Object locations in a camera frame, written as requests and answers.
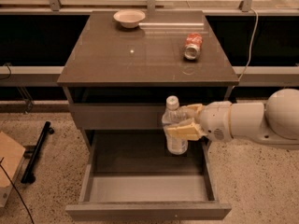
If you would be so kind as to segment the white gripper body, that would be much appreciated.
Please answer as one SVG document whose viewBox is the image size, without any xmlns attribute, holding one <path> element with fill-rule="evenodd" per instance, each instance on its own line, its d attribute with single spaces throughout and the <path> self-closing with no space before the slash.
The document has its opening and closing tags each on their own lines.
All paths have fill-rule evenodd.
<svg viewBox="0 0 299 224">
<path fill-rule="evenodd" d="M 199 115 L 199 124 L 211 141 L 229 142 L 232 140 L 229 126 L 229 101 L 213 102 L 206 105 Z"/>
</svg>

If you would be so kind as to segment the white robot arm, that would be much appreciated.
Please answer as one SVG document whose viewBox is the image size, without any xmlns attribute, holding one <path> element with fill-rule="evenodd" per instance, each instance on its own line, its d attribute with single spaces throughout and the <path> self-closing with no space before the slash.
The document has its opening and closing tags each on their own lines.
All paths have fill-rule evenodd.
<svg viewBox="0 0 299 224">
<path fill-rule="evenodd" d="M 176 96 L 166 99 L 162 124 L 168 143 L 249 139 L 270 147 L 299 146 L 299 90 L 284 89 L 263 103 L 213 102 L 181 106 Z"/>
</svg>

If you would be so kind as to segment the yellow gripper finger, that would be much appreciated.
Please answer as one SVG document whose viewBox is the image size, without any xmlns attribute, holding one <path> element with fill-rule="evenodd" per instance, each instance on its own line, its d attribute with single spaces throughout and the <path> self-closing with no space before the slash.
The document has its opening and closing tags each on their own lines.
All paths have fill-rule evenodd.
<svg viewBox="0 0 299 224">
<path fill-rule="evenodd" d="M 196 123 L 194 119 L 168 125 L 165 127 L 165 132 L 171 137 L 190 141 L 197 141 L 204 135 L 201 125 Z"/>
<path fill-rule="evenodd" d="M 200 113 L 205 106 L 203 104 L 191 104 L 191 105 L 187 105 L 187 107 L 193 110 L 195 113 Z"/>
</svg>

